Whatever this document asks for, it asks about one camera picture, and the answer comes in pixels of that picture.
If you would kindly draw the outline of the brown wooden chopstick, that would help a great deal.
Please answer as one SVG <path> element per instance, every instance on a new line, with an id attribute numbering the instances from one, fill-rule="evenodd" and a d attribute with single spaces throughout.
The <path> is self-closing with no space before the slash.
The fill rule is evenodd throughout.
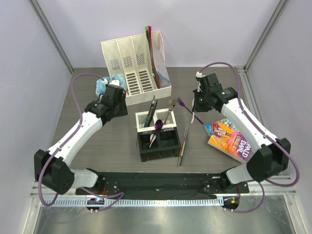
<path id="1" fill-rule="evenodd" d="M 182 142 L 182 145 L 181 145 L 179 166 L 182 166 L 182 164 L 183 164 L 183 157 L 184 157 L 184 151 L 185 151 L 185 147 L 186 147 L 188 132 L 189 132 L 189 127 L 186 127 L 184 135 L 183 135 L 183 142 Z"/>

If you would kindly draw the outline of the black two-slot utensil container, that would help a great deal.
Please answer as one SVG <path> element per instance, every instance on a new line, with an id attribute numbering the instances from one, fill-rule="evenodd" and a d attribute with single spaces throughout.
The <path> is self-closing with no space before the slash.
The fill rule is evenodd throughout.
<path id="1" fill-rule="evenodd" d="M 151 134 L 156 134 L 156 140 L 149 148 Z M 137 138 L 142 162 L 179 156 L 181 143 L 176 127 L 163 129 L 158 132 L 155 130 L 140 132 L 137 134 Z"/>

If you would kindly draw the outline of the black plastic knife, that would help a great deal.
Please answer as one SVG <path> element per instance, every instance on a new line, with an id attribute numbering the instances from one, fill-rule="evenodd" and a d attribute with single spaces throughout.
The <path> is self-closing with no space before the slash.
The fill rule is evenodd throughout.
<path id="1" fill-rule="evenodd" d="M 157 106 L 157 101 L 158 101 L 158 99 L 156 99 L 156 103 L 155 103 L 155 105 L 154 105 L 154 109 L 153 109 L 152 116 L 151 116 L 151 119 L 150 119 L 150 124 L 151 124 L 151 122 L 152 122 L 152 120 L 153 120 L 153 116 L 154 116 L 154 113 L 155 113 L 155 110 L 156 110 L 156 106 Z"/>

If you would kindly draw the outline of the teal handled black knife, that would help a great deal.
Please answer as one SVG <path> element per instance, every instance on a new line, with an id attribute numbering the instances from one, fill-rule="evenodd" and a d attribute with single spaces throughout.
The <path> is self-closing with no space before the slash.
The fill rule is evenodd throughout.
<path id="1" fill-rule="evenodd" d="M 151 102 L 148 114 L 147 114 L 146 119 L 145 119 L 144 128 L 145 127 L 149 127 L 149 125 L 150 125 L 150 119 L 151 119 L 151 116 L 152 116 L 152 112 L 153 112 L 155 103 L 156 103 L 156 98 L 155 98 L 155 96 L 153 96 L 153 99 L 152 99 L 152 102 Z"/>

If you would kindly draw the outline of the light blue headphones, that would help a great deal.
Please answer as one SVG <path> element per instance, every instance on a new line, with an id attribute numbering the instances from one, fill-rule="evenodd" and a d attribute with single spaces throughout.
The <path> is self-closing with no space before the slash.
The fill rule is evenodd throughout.
<path id="1" fill-rule="evenodd" d="M 114 75 L 111 77 L 103 77 L 96 81 L 96 95 L 99 97 L 101 94 L 104 94 L 106 88 L 109 85 L 116 85 L 122 87 L 126 92 L 128 91 L 126 79 L 122 74 Z"/>

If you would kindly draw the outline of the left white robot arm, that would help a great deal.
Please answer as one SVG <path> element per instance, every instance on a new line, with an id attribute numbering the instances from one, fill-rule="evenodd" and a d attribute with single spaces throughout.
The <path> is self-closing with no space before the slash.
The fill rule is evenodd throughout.
<path id="1" fill-rule="evenodd" d="M 59 195 L 80 187 L 86 187 L 92 194 L 100 194 L 104 183 L 96 171 L 74 170 L 70 165 L 94 133 L 113 118 L 128 114 L 125 99 L 126 92 L 119 81 L 108 83 L 101 99 L 87 105 L 79 121 L 58 143 L 47 151 L 35 153 L 35 179 Z"/>

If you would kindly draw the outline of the purple metallic spoon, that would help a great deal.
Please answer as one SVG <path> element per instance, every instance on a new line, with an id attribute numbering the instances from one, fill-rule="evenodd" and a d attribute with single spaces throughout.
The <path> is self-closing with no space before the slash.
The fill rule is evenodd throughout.
<path id="1" fill-rule="evenodd" d="M 155 122 L 155 129 L 156 129 L 156 130 L 160 130 L 162 127 L 163 127 L 163 121 L 162 121 L 161 119 L 158 119 L 158 120 Z"/>

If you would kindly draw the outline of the silver metal fork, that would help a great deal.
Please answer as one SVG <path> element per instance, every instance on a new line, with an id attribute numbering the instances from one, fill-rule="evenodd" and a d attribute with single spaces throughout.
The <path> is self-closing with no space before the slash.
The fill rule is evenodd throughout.
<path id="1" fill-rule="evenodd" d="M 173 110 L 173 105 L 174 105 L 174 100 L 171 99 L 170 102 L 169 102 L 169 109 L 168 109 L 166 118 L 165 118 L 165 120 L 164 120 L 164 122 L 163 122 L 164 125 L 166 124 L 166 121 L 167 121 L 167 119 L 168 119 L 168 116 L 169 116 L 170 112 Z"/>

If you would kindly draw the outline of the blue treehouse book underneath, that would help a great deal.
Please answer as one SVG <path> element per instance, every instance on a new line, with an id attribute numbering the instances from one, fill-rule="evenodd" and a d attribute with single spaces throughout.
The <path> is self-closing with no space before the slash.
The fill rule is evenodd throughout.
<path id="1" fill-rule="evenodd" d="M 211 136 L 213 134 L 213 132 L 215 130 L 215 127 L 216 127 L 216 125 L 218 123 L 223 124 L 223 125 L 229 127 L 230 129 L 232 129 L 234 131 L 237 131 L 237 128 L 234 125 L 234 123 L 231 120 L 229 120 L 228 118 L 224 118 L 224 119 L 221 119 L 221 120 L 219 120 L 217 122 L 214 122 L 214 123 L 211 123 L 211 124 L 207 124 L 205 126 L 205 130 L 206 130 L 208 136 Z"/>

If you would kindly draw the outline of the white file organizer rack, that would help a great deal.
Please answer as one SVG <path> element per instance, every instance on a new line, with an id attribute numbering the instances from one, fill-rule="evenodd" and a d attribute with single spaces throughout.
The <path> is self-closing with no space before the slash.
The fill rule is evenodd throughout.
<path id="1" fill-rule="evenodd" d="M 126 80 L 127 106 L 171 96 L 171 84 L 157 87 L 145 33 L 102 41 L 101 48 L 109 76 L 123 75 Z"/>

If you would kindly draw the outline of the coloured plastic folders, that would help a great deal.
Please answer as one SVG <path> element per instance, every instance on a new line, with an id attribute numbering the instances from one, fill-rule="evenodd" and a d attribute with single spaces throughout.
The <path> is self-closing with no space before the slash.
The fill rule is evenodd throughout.
<path id="1" fill-rule="evenodd" d="M 151 26 L 145 27 L 146 38 L 152 61 L 154 80 L 158 89 L 171 86 L 171 81 L 165 65 L 163 38 L 159 31 L 152 31 Z"/>

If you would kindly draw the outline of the white two-slot utensil container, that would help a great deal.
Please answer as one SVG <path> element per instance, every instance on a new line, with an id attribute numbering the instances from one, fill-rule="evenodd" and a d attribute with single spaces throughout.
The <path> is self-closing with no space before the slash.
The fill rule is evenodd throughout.
<path id="1" fill-rule="evenodd" d="M 171 129 L 171 128 L 176 127 L 176 119 L 175 119 L 174 112 L 171 111 L 171 113 L 167 117 L 168 111 L 169 111 L 168 108 L 155 110 L 153 119 L 149 127 L 144 127 L 148 111 L 135 113 L 137 132 L 138 133 L 150 132 L 150 131 L 155 130 L 155 124 L 157 120 L 161 120 L 163 122 L 164 125 L 162 129 Z"/>

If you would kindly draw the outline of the purple plastic fork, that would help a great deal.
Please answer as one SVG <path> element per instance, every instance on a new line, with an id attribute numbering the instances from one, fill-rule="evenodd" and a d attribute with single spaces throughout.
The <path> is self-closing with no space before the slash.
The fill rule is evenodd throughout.
<path id="1" fill-rule="evenodd" d="M 177 101 L 178 101 L 180 106 L 184 107 L 189 113 L 192 114 L 192 111 L 185 105 L 185 103 L 182 101 L 181 98 L 178 97 Z M 197 116 L 195 116 L 194 119 L 196 119 L 200 124 L 202 124 L 202 125 L 204 124 L 203 121 L 201 119 L 199 119 Z"/>

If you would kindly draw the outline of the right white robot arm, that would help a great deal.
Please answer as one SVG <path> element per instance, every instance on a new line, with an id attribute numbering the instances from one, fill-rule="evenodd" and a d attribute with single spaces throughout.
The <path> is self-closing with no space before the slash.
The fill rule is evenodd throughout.
<path id="1" fill-rule="evenodd" d="M 220 187 L 223 191 L 230 193 L 239 183 L 249 180 L 262 182 L 288 168 L 290 142 L 286 138 L 279 139 L 267 130 L 248 110 L 234 88 L 224 89 L 216 74 L 203 76 L 197 73 L 195 79 L 199 86 L 193 91 L 193 110 L 208 112 L 215 109 L 230 119 L 253 153 L 246 163 L 221 173 Z"/>

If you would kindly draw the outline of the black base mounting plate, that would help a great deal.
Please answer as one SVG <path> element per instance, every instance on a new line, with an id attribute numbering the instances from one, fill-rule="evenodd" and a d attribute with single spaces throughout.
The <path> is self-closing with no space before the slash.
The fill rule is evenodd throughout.
<path id="1" fill-rule="evenodd" d="M 159 192 L 177 194 L 178 191 L 196 191 L 200 194 L 249 193 L 248 181 L 230 185 L 223 180 L 223 174 L 206 173 L 122 173 L 101 172 L 94 186 L 85 188 L 95 194 L 106 191 L 107 195 L 124 192 L 130 195 Z"/>

